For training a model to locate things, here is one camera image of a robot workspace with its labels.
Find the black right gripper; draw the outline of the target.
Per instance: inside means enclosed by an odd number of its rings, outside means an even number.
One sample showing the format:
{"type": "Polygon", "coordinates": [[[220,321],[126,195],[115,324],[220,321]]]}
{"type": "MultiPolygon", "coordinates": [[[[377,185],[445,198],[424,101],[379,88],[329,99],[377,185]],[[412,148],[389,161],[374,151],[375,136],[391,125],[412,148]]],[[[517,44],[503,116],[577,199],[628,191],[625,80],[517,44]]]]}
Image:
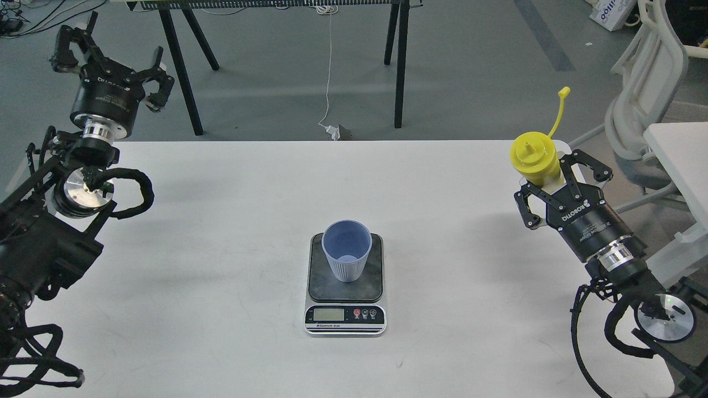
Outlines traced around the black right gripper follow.
{"type": "Polygon", "coordinates": [[[613,171],[601,161],[582,150],[574,150],[560,159],[560,169],[566,185],[551,195],[551,192],[536,187],[529,191],[528,180],[519,180],[518,191],[513,194],[518,212],[526,229],[547,227],[561,229],[559,232],[580,262],[587,264],[598,252],[612,242],[624,243],[633,255],[645,255],[645,243],[607,204],[603,193],[596,186],[579,185],[572,166],[581,164],[591,169],[594,180],[605,183],[613,177],[613,171]],[[547,205],[545,199],[556,199],[556,206],[547,205]]]}

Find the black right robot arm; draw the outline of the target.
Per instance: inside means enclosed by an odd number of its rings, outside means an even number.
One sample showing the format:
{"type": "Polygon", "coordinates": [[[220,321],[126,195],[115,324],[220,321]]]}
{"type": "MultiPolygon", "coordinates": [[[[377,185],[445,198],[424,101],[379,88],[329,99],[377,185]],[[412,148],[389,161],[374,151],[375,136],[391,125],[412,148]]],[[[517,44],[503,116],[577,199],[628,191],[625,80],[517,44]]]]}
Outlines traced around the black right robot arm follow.
{"type": "Polygon", "coordinates": [[[514,144],[510,157],[525,179],[515,201],[526,228],[545,223],[559,232],[591,277],[577,288],[570,330],[577,365],[592,390],[608,396],[584,365],[577,341],[582,307],[595,294],[614,304],[603,328],[611,346],[638,358],[659,355],[683,375],[679,387],[684,396],[705,397],[706,360],[689,365],[665,344],[693,335],[696,310],[706,311],[706,288],[687,277],[677,287],[663,287],[645,262],[644,243],[605,201],[601,188],[579,182],[572,167],[586,166],[597,182],[611,179],[612,169],[581,150],[558,156],[554,149],[514,144]]]}

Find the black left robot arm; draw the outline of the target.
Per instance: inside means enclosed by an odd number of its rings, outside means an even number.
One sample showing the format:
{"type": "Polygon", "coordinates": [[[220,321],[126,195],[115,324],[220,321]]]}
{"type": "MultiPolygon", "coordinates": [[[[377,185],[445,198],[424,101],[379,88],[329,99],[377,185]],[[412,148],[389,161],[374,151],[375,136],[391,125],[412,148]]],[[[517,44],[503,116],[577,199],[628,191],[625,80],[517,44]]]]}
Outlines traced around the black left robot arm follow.
{"type": "Polygon", "coordinates": [[[58,358],[63,330],[29,327],[35,299],[54,299],[82,278],[103,251],[96,239],[108,219],[142,214],[154,203],[152,182],[137,169],[118,168],[117,139],[131,136],[140,103],[159,112],[174,78],[161,64],[135,71],[104,55],[92,32],[63,25],[51,67],[75,73],[80,84],[70,114],[76,133],[53,126],[42,144],[26,149],[28,178],[2,201],[2,396],[36,385],[81,387],[84,371],[58,358]]]}

